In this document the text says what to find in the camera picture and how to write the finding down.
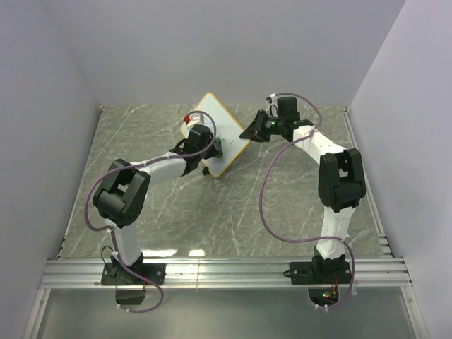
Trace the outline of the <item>green whiteboard eraser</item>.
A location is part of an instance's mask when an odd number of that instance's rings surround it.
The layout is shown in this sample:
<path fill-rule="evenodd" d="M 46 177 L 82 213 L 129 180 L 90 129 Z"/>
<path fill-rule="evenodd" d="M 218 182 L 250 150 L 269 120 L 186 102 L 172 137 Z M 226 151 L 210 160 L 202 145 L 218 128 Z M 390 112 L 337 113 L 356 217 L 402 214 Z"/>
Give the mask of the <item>green whiteboard eraser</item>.
<path fill-rule="evenodd" d="M 223 151 L 222 151 L 222 141 L 220 138 L 216 138 L 214 141 L 214 149 L 215 149 L 215 153 L 214 153 L 214 157 L 215 158 L 221 158 L 223 156 Z"/>

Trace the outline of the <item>yellow framed whiteboard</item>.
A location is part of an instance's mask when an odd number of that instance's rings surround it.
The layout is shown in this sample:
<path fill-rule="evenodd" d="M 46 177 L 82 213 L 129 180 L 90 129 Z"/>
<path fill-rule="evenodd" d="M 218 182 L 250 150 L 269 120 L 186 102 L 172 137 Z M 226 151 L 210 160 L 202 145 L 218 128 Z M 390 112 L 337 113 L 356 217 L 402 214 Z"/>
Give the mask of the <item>yellow framed whiteboard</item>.
<path fill-rule="evenodd" d="M 239 137 L 244 131 L 244 128 L 214 94 L 207 92 L 195 106 L 195 110 L 208 113 L 211 118 L 206 116 L 200 118 L 199 114 L 195 114 L 194 117 L 191 116 L 190 119 L 184 118 L 186 122 L 182 122 L 179 130 L 182 136 L 186 138 L 189 135 L 189 128 L 195 123 L 201 122 L 213 131 L 212 121 L 215 122 L 215 137 L 220 139 L 222 157 L 212 157 L 208 160 L 202 160 L 202 163 L 208 168 L 212 177 L 219 178 L 246 149 L 248 144 L 250 144 L 250 140 Z"/>

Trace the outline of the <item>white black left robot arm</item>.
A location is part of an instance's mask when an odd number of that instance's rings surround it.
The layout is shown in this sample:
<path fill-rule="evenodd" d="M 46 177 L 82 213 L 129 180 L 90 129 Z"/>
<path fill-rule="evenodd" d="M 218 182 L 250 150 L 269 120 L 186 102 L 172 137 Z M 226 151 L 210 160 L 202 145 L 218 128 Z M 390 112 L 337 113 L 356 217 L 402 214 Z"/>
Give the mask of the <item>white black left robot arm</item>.
<path fill-rule="evenodd" d="M 216 129 L 195 124 L 187 138 L 164 155 L 143 162 L 115 160 L 106 175 L 91 190 L 93 205 L 106 225 L 113 243 L 113 257 L 120 262 L 118 276 L 127 284 L 137 283 L 143 275 L 139 261 L 136 220 L 141 214 L 149 188 L 168 179 L 194 171 L 199 162 L 221 155 L 215 141 Z"/>

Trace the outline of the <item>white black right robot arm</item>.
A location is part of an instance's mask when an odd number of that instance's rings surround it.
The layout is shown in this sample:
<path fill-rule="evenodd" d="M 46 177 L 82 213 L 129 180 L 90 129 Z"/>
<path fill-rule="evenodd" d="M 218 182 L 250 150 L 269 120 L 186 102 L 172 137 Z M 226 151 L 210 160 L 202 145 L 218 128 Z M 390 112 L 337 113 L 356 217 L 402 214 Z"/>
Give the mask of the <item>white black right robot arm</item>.
<path fill-rule="evenodd" d="M 263 143 L 273 135 L 282 136 L 289 146 L 303 150 L 319 165 L 323 224 L 321 235 L 315 238 L 317 244 L 308 274 L 318 283 L 331 283 L 342 274 L 351 274 L 345 259 L 345 239 L 351 217 L 366 195 L 361 153 L 332 142 L 307 119 L 272 118 L 263 110 L 258 111 L 240 138 Z"/>

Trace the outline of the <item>aluminium front rail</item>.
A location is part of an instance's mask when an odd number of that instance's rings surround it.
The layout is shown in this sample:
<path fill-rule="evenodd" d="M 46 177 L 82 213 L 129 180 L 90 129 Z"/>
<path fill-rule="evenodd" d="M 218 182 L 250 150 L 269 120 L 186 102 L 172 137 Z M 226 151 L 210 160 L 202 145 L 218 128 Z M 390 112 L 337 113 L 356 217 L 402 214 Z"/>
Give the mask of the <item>aluminium front rail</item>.
<path fill-rule="evenodd" d="M 162 288 L 169 289 L 281 289 L 294 285 L 283 272 L 296 258 L 146 258 L 164 263 Z M 40 281 L 41 289 L 93 289 L 101 284 L 100 259 L 49 260 Z M 408 269 L 401 258 L 359 258 L 355 261 L 355 287 L 409 287 Z"/>

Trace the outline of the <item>aluminium rail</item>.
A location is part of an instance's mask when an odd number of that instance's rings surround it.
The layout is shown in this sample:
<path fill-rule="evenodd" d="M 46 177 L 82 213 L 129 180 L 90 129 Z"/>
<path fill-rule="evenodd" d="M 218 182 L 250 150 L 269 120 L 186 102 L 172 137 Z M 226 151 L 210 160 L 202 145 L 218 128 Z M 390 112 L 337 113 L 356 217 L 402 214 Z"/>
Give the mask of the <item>aluminium rail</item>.
<path fill-rule="evenodd" d="M 347 133 L 350 137 L 350 141 L 353 145 L 354 148 L 360 149 L 360 147 L 358 146 L 358 142 L 357 139 L 355 137 L 355 133 L 352 129 L 352 123 L 350 120 L 350 107 L 349 106 L 341 106 L 340 107 L 342 115 L 343 115 L 343 119 L 346 125 L 346 129 L 347 129 Z M 374 200 L 374 195 L 373 192 L 371 190 L 371 186 L 367 177 L 367 173 L 366 170 L 364 169 L 364 178 L 366 181 L 366 188 L 367 188 L 367 201 L 370 207 L 370 211 L 371 211 L 371 215 L 376 227 L 376 232 L 377 232 L 377 236 L 379 238 L 379 244 L 380 244 L 380 248 L 383 252 L 383 257 L 384 258 L 393 258 L 393 252 L 391 250 L 388 238 L 386 236 L 386 232 L 383 228 L 383 224 L 379 215 L 379 211 L 378 208 L 376 206 L 376 202 Z"/>
<path fill-rule="evenodd" d="M 146 258 L 164 263 L 162 288 L 169 289 L 281 289 L 294 285 L 283 272 L 296 258 Z M 100 259 L 49 260 L 40 281 L 41 289 L 93 289 L 101 284 Z M 355 261 L 355 287 L 409 287 L 408 269 L 401 258 L 359 258 Z"/>

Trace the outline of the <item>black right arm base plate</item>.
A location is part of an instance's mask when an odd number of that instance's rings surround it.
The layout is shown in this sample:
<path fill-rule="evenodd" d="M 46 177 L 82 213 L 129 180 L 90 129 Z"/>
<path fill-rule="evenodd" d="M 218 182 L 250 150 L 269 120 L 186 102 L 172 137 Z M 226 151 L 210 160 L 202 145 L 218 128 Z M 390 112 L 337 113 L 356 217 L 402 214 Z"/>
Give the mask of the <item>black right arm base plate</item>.
<path fill-rule="evenodd" d="M 290 262 L 289 269 L 283 272 L 293 285 L 331 285 L 348 284 L 352 279 L 350 265 L 346 262 L 339 268 L 323 270 L 312 262 Z"/>

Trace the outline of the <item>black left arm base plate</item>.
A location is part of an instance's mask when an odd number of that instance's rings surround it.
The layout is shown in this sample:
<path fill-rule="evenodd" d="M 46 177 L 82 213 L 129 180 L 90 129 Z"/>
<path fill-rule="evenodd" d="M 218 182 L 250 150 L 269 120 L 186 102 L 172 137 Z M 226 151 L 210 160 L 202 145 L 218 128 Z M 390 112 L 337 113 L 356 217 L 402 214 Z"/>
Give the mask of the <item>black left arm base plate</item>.
<path fill-rule="evenodd" d="M 119 262 L 106 263 L 103 268 L 100 284 L 104 286 L 125 286 L 147 284 L 139 276 L 162 285 L 166 276 L 166 265 L 164 263 L 142 263 L 129 268 L 131 274 Z"/>

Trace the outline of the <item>aluminium right side rail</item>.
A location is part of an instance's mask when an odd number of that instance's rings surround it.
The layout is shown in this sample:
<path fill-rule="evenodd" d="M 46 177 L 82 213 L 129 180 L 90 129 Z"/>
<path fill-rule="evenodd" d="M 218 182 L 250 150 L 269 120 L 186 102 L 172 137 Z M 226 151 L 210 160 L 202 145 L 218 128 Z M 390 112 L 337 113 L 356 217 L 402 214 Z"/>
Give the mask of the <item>aluminium right side rail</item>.
<path fill-rule="evenodd" d="M 343 115 L 343 119 L 346 125 L 346 129 L 347 129 L 347 133 L 350 137 L 350 141 L 353 145 L 354 148 L 360 149 L 360 147 L 358 146 L 358 142 L 357 139 L 355 137 L 355 133 L 352 129 L 352 123 L 350 120 L 350 107 L 349 106 L 341 106 L 340 107 L 342 115 Z M 376 232 L 377 232 L 377 236 L 379 238 L 379 244 L 380 244 L 380 248 L 383 252 L 383 257 L 384 258 L 393 258 L 393 252 L 391 250 L 388 238 L 386 236 L 386 232 L 383 228 L 383 224 L 379 215 L 379 211 L 378 208 L 376 206 L 376 202 L 374 200 L 374 195 L 373 192 L 371 190 L 371 186 L 367 177 L 367 173 L 366 170 L 364 169 L 364 178 L 366 181 L 366 188 L 367 188 L 367 201 L 370 207 L 370 211 L 371 211 L 371 215 L 376 227 Z"/>

